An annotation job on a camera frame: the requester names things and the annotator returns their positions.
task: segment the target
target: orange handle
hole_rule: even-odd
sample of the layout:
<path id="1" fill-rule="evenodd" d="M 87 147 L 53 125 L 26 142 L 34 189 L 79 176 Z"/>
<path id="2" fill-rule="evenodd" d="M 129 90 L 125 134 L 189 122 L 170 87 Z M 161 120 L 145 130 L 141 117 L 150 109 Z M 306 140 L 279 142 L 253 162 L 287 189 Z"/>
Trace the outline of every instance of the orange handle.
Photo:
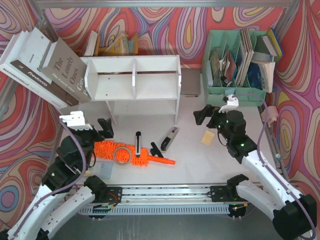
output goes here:
<path id="1" fill-rule="evenodd" d="M 149 156 L 147 157 L 148 161 L 158 162 L 162 164 L 171 164 L 175 165 L 176 162 L 167 158 L 157 157 L 157 156 Z"/>

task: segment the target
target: gray floor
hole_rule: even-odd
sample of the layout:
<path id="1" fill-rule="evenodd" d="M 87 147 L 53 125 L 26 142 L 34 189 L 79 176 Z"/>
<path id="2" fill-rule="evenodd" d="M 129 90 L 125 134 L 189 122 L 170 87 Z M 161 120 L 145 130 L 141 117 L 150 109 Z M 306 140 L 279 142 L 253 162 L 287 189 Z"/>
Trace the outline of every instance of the gray floor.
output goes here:
<path id="1" fill-rule="evenodd" d="M 226 215 L 110 216 L 92 222 L 71 218 L 54 240 L 280 240 L 272 222 L 255 209 L 242 221 Z"/>

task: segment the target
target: black cable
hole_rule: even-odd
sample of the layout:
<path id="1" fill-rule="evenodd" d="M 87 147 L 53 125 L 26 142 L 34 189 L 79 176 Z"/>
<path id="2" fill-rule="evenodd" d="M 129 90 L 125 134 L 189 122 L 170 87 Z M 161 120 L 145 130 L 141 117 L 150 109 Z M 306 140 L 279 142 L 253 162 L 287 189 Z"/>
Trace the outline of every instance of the black cable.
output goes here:
<path id="1" fill-rule="evenodd" d="M 92 154 L 94 156 L 94 162 L 93 162 L 92 166 L 89 165 L 89 168 L 93 168 L 96 165 L 96 161 L 97 161 L 97 156 L 96 156 L 95 150 L 92 151 Z"/>
<path id="2" fill-rule="evenodd" d="M 222 146 L 224 146 L 224 147 L 226 147 L 226 146 L 227 146 L 227 144 L 226 144 L 226 145 L 223 145 L 223 143 L 221 142 L 221 140 L 220 140 L 220 132 L 219 132 L 219 130 L 218 130 L 218 139 L 219 139 L 219 142 L 221 143 L 221 145 L 222 145 Z"/>

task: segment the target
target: tape ring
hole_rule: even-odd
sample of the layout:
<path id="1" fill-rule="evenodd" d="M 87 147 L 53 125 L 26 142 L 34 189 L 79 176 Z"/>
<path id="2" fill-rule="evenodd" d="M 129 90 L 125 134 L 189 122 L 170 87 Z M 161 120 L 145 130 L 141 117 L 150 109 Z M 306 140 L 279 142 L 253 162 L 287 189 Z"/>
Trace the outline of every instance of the tape ring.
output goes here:
<path id="1" fill-rule="evenodd" d="M 127 150 L 127 151 L 129 152 L 129 155 L 130 155 L 129 160 L 128 160 L 127 162 L 125 162 L 125 163 L 122 163 L 122 162 L 120 162 L 120 161 L 118 161 L 118 160 L 116 159 L 116 153 L 117 153 L 117 151 L 120 150 L 120 149 L 125 149 L 125 150 Z M 114 152 L 113 152 L 113 161 L 114 161 L 115 164 L 117 164 L 117 165 L 119 165 L 119 166 L 125 166 L 125 165 L 129 164 L 129 163 L 131 162 L 131 159 L 132 159 L 131 150 L 130 150 L 129 148 L 127 148 L 126 146 L 119 146 L 119 147 L 117 147 L 117 148 L 114 150 Z"/>

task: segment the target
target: gray notebook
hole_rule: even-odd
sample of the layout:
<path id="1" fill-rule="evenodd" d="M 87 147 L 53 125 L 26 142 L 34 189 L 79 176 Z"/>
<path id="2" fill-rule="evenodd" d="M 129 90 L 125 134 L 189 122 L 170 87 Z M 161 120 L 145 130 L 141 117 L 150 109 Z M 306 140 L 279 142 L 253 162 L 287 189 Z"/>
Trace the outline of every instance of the gray notebook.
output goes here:
<path id="1" fill-rule="evenodd" d="M 200 69 L 181 68 L 181 94 L 200 95 Z"/>

